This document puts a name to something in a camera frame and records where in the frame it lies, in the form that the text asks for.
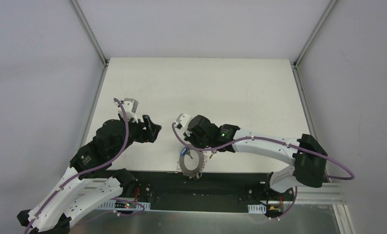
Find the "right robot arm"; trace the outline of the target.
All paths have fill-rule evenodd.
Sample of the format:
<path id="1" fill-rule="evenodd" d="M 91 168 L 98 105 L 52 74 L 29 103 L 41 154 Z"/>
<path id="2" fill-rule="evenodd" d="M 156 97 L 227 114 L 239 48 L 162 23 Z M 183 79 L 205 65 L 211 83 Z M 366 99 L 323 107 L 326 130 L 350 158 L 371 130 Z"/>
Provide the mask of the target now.
<path id="1" fill-rule="evenodd" d="M 217 126 L 204 116 L 181 114 L 175 128 L 183 131 L 196 151 L 249 153 L 273 158 L 287 164 L 286 168 L 271 172 L 264 185 L 264 195 L 277 199 L 287 189 L 305 185 L 322 187 L 327 153 L 311 135 L 282 138 L 257 134 L 236 125 Z"/>

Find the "blue key tag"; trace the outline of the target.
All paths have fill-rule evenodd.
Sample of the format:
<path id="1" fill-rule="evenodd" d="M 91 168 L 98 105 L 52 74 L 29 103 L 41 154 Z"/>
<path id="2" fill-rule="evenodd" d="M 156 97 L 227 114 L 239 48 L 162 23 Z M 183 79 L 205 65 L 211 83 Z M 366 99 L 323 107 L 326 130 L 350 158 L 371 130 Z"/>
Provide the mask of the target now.
<path id="1" fill-rule="evenodd" d="M 189 148 L 188 147 L 184 147 L 182 149 L 182 151 L 180 152 L 180 156 L 185 156 L 188 152 L 189 152 Z"/>

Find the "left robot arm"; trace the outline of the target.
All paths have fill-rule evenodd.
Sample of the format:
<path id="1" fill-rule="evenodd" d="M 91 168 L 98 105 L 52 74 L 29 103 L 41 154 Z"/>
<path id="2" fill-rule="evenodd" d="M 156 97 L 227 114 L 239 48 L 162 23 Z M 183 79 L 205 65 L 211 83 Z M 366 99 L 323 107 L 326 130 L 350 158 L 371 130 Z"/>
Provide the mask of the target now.
<path id="1" fill-rule="evenodd" d="M 67 234 L 89 212 L 114 197 L 135 197 L 136 179 L 127 169 L 113 171 L 102 185 L 78 197 L 95 179 L 105 175 L 116 155 L 132 143 L 153 143 L 162 127 L 148 115 L 141 120 L 111 119 L 93 140 L 79 148 L 52 192 L 35 208 L 17 215 L 28 234 Z"/>

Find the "round metal key ring plate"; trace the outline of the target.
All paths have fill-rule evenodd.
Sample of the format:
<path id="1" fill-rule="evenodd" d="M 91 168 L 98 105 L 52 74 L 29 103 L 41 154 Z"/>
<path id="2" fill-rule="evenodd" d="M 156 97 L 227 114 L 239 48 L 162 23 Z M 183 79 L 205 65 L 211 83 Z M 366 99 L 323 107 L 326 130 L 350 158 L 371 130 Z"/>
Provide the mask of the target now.
<path id="1" fill-rule="evenodd" d="M 207 162 L 207 156 L 203 152 L 190 149 L 189 153 L 193 157 L 193 160 L 187 155 L 179 156 L 177 171 L 181 172 L 189 179 L 198 180 L 202 177 L 202 172 Z"/>

